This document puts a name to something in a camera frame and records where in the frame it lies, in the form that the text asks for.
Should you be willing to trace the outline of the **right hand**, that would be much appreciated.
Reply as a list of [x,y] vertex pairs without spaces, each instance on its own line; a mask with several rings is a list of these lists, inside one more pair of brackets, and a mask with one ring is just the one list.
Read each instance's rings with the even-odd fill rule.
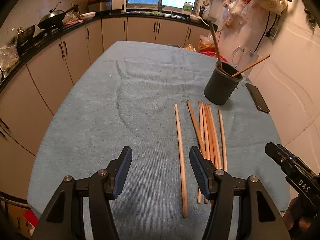
[[283,221],[291,239],[318,239],[319,209],[305,197],[298,196],[289,203]]

